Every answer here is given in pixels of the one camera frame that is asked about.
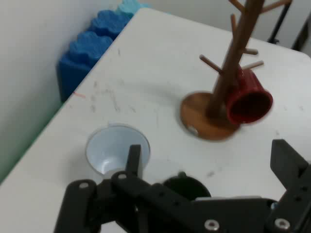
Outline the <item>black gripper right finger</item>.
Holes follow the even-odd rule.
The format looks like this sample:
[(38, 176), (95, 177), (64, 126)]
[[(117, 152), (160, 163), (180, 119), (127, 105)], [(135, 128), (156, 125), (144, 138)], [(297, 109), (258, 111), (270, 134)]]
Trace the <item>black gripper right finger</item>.
[(266, 220), (266, 232), (309, 233), (311, 165), (284, 139), (274, 139), (270, 168), (286, 191)]

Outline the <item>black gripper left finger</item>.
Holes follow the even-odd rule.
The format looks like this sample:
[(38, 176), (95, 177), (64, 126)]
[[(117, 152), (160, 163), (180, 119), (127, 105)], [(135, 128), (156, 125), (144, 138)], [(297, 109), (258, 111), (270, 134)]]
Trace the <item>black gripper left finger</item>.
[(127, 233), (173, 233), (177, 224), (167, 216), (187, 202), (209, 198), (208, 189), (184, 172), (164, 183), (141, 178), (141, 145), (130, 145), (125, 170), (100, 184), (92, 180), (70, 183), (65, 191), (54, 232), (99, 233), (116, 222)]

